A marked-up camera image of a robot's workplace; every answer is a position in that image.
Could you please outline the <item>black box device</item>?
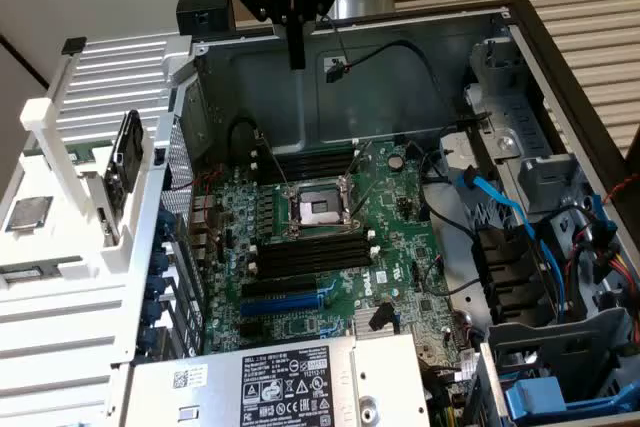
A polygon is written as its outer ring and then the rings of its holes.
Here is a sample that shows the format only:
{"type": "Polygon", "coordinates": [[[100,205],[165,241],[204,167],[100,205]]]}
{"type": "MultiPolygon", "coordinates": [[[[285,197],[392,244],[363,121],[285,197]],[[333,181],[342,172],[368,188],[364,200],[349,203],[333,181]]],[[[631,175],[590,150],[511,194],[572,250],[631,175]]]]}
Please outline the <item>black box device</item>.
{"type": "Polygon", "coordinates": [[[179,33],[194,40],[236,30],[232,0],[178,0],[175,14],[179,33]]]}

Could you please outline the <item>grey metal PC case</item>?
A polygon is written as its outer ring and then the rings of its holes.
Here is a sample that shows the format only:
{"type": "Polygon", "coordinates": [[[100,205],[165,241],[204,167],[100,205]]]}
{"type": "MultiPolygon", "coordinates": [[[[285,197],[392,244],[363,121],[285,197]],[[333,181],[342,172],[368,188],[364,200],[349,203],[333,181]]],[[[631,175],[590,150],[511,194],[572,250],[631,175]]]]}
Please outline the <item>grey metal PC case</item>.
{"type": "Polygon", "coordinates": [[[461,10],[323,20],[291,71],[284,45],[252,31],[204,40],[192,73],[173,90],[177,109],[155,228],[179,274],[153,254],[123,414],[136,367],[204,351],[206,287],[190,236],[201,177],[250,162],[262,130],[277,153],[368,140],[411,145],[430,159],[422,186],[453,305],[478,332],[460,373],[418,358],[429,427],[519,427],[505,392],[556,377],[567,402],[615,395],[640,379],[640,145],[623,153],[532,6],[524,0],[461,10]],[[542,94],[561,150],[575,156],[580,193],[545,214],[510,198],[481,135],[484,115],[465,97],[472,47],[509,37],[542,94]],[[522,226],[556,286],[556,320],[543,327],[492,322],[472,245],[479,227],[522,226]]]}

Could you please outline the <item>thin metal locking lever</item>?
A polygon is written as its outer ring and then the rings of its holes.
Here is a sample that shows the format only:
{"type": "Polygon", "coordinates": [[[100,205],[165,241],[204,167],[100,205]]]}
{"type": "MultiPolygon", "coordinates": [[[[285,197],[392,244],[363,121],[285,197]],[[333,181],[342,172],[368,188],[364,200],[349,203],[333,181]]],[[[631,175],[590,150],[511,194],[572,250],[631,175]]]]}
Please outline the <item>thin metal locking lever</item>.
{"type": "Polygon", "coordinates": [[[276,155],[274,154],[274,151],[273,151],[273,149],[272,149],[272,147],[271,147],[271,145],[270,145],[265,133],[260,129],[257,130],[257,139],[260,140],[261,143],[264,145],[264,148],[268,152],[270,158],[274,162],[274,165],[275,165],[276,169],[278,170],[278,172],[279,172],[279,174],[280,174],[280,176],[282,178],[283,184],[285,185],[285,188],[283,189],[283,193],[285,194],[286,197],[290,197],[292,195],[293,191],[291,190],[290,184],[289,184],[289,182],[287,180],[287,177],[286,177],[286,175],[284,173],[284,170],[282,169],[281,164],[279,163],[276,155]]]}

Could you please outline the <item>metal CPU socket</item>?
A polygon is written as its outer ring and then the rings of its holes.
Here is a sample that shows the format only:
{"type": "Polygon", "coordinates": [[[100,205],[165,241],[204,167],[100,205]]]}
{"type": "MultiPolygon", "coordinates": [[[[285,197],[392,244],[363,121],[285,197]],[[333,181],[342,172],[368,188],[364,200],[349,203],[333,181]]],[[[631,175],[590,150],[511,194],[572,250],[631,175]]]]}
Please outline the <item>metal CPU socket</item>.
{"type": "Polygon", "coordinates": [[[338,177],[290,184],[293,191],[287,202],[284,235],[290,239],[316,237],[357,231],[362,224],[356,219],[351,225],[342,223],[342,202],[338,177]]]}

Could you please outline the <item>black card in rack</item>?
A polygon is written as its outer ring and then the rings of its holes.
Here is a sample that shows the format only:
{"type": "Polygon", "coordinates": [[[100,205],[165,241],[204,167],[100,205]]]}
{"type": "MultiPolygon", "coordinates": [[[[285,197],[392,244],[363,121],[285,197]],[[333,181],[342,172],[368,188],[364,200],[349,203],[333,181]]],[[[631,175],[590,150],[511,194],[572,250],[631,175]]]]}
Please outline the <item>black card in rack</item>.
{"type": "Polygon", "coordinates": [[[139,112],[130,110],[120,125],[103,175],[115,225],[122,218],[127,196],[134,191],[144,154],[143,136],[139,112]]]}

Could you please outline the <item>green motherboard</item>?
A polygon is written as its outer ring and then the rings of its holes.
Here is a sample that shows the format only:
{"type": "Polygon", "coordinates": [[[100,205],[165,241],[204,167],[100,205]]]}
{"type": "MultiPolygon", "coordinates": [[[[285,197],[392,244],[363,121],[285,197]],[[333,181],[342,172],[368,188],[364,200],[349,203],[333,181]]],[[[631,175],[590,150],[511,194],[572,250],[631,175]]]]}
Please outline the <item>green motherboard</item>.
{"type": "Polygon", "coordinates": [[[444,255],[437,244],[433,216],[427,211],[422,186],[428,178],[430,159],[411,145],[373,144],[352,172],[356,203],[372,181],[368,200],[356,215],[370,243],[371,264],[365,267],[317,274],[277,277],[313,277],[315,292],[324,296],[318,310],[280,315],[242,317],[241,287],[270,280],[257,276],[257,247],[291,240],[284,235],[285,185],[259,184],[252,174],[267,161],[250,161],[235,167],[220,166],[205,173],[196,195],[214,194],[213,228],[207,232],[210,258],[198,262],[206,287],[203,348],[208,354],[288,342],[331,339],[352,333],[357,309],[391,302],[399,315],[400,332],[412,337],[420,362],[441,376],[460,373],[473,352],[478,332],[453,305],[465,289],[450,284],[444,272],[444,255]],[[401,155],[404,169],[388,167],[390,155],[401,155]],[[264,337],[245,339],[237,325],[259,320],[267,328],[264,337]]]}

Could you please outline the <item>green graphics card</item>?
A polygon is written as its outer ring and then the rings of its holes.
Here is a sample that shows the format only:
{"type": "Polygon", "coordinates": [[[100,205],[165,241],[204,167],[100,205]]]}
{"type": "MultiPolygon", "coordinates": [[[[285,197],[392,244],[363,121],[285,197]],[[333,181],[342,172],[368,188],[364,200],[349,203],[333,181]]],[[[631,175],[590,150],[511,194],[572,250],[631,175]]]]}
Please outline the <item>green graphics card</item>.
{"type": "MultiPolygon", "coordinates": [[[[99,149],[111,151],[114,142],[110,140],[98,140],[90,142],[66,143],[65,150],[74,166],[96,162],[96,154],[99,149]]],[[[28,147],[21,153],[18,162],[24,164],[31,157],[46,157],[45,151],[39,146],[28,147]]]]}

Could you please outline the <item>long black expansion slot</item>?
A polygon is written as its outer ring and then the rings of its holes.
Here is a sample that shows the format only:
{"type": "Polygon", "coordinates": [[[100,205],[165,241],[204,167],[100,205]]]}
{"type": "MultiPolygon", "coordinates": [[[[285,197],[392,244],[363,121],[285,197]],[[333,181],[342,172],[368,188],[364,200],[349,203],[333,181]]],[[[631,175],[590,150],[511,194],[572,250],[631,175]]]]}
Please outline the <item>long black expansion slot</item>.
{"type": "Polygon", "coordinates": [[[283,278],[246,283],[241,287],[241,298],[271,298],[289,294],[315,292],[318,282],[313,277],[283,278]]]}

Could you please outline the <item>blue expansion slot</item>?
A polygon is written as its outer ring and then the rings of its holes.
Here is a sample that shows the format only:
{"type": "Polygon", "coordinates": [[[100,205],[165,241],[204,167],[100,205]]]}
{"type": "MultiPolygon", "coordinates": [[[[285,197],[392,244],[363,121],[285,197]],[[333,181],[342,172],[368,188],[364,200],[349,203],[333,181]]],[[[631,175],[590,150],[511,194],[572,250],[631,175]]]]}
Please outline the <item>blue expansion slot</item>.
{"type": "Polygon", "coordinates": [[[260,299],[240,306],[242,317],[280,315],[301,310],[318,310],[324,304],[324,296],[316,293],[292,295],[282,298],[260,299]]]}

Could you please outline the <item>grey metal drive cage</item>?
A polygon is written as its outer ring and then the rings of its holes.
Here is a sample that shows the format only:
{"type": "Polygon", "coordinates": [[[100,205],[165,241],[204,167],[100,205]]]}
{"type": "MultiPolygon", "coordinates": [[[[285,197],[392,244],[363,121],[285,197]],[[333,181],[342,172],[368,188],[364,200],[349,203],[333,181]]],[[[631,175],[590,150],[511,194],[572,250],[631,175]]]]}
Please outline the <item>grey metal drive cage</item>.
{"type": "Polygon", "coordinates": [[[475,81],[465,91],[491,160],[503,167],[507,195],[527,214],[545,214],[579,194],[579,165],[559,147],[542,112],[542,94],[517,44],[509,37],[485,39],[472,47],[475,81]]]}

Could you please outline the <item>silver finned heatsink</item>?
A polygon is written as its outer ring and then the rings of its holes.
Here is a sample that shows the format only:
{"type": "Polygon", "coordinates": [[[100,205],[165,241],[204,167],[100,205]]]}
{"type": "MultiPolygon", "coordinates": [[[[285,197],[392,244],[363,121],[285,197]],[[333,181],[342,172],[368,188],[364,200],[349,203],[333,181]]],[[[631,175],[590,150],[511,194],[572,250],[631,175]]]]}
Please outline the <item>silver finned heatsink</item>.
{"type": "Polygon", "coordinates": [[[369,321],[374,316],[377,307],[368,307],[357,309],[352,318],[352,333],[358,340],[374,339],[380,337],[389,337],[395,334],[392,322],[387,323],[379,330],[373,330],[369,321]]]}

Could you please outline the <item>short black expansion slot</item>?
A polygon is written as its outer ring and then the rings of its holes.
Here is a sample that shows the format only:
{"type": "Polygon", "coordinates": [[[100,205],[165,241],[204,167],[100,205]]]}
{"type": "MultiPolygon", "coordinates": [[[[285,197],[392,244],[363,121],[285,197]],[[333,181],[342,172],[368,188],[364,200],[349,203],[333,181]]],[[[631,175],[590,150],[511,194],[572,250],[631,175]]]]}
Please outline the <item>short black expansion slot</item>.
{"type": "Polygon", "coordinates": [[[237,330],[239,336],[245,339],[261,338],[267,332],[267,328],[259,320],[239,323],[237,330]]]}

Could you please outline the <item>black plastic disk bay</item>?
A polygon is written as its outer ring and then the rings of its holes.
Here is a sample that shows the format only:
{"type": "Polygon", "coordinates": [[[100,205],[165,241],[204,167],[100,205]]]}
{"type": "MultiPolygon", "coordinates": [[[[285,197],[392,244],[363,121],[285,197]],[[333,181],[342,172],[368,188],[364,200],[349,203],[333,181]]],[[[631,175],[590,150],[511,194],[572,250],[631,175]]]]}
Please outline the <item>black plastic disk bay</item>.
{"type": "Polygon", "coordinates": [[[479,227],[472,254],[495,325],[543,327],[556,320],[555,283],[524,227],[479,227]]]}

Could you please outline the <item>white parts rack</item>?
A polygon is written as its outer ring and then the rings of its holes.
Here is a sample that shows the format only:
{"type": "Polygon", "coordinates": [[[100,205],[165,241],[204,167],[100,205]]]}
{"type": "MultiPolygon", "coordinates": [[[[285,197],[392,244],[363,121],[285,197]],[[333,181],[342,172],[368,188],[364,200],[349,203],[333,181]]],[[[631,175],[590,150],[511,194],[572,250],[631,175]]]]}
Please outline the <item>white parts rack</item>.
{"type": "Polygon", "coordinates": [[[61,54],[48,90],[24,103],[18,125],[26,140],[0,196],[0,267],[56,266],[61,276],[11,285],[0,277],[0,300],[121,284],[147,259],[150,219],[158,210],[173,123],[172,41],[162,34],[87,40],[81,53],[61,54]],[[115,225],[103,183],[113,148],[99,149],[95,163],[74,166],[65,144],[115,143],[130,110],[137,110],[141,118],[144,154],[134,191],[115,225]],[[46,157],[20,164],[23,150],[35,145],[46,157]],[[7,232],[16,201],[38,196],[53,198],[45,225],[7,232]]]}

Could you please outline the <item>silver CPU chip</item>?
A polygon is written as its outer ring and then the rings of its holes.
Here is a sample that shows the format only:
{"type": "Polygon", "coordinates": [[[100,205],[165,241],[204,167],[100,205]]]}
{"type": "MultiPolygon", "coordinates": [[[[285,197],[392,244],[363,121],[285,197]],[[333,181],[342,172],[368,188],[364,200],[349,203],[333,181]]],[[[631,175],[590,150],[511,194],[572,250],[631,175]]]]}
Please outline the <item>silver CPU chip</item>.
{"type": "Polygon", "coordinates": [[[7,232],[31,231],[45,225],[52,204],[51,196],[29,197],[17,200],[5,230],[7,232]]]}

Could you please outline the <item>silver power supply unit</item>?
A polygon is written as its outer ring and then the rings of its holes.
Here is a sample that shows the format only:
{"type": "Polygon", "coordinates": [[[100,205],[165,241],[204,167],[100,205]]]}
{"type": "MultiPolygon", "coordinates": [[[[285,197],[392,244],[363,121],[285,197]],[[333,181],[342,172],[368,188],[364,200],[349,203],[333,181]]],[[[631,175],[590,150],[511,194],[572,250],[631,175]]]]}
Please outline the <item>silver power supply unit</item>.
{"type": "Polygon", "coordinates": [[[429,427],[409,335],[287,343],[135,368],[125,427],[429,427]]]}

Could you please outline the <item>blue plastic drive tray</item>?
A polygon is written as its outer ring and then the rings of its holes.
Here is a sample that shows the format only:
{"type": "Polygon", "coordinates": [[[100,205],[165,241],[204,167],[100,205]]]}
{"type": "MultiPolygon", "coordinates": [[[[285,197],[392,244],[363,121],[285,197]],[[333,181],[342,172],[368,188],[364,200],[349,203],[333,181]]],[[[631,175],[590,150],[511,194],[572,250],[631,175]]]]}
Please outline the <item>blue plastic drive tray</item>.
{"type": "Polygon", "coordinates": [[[567,402],[556,377],[519,380],[505,392],[510,417],[519,427],[625,414],[640,408],[640,379],[615,395],[567,402]]]}

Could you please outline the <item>metal socket cover frame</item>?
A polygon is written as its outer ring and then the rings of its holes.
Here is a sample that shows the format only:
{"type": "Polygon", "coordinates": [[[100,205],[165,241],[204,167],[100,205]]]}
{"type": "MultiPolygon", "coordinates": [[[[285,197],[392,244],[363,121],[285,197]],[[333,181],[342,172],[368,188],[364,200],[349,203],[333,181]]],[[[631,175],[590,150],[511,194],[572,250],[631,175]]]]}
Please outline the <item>metal socket cover frame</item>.
{"type": "Polygon", "coordinates": [[[352,172],[360,164],[361,158],[372,145],[373,141],[368,140],[363,147],[358,148],[344,174],[338,177],[337,186],[339,188],[342,202],[342,223],[344,225],[351,225],[354,222],[355,216],[362,209],[365,202],[368,200],[370,192],[377,184],[377,180],[372,181],[367,190],[360,195],[359,200],[355,204],[352,203],[352,172]]]}

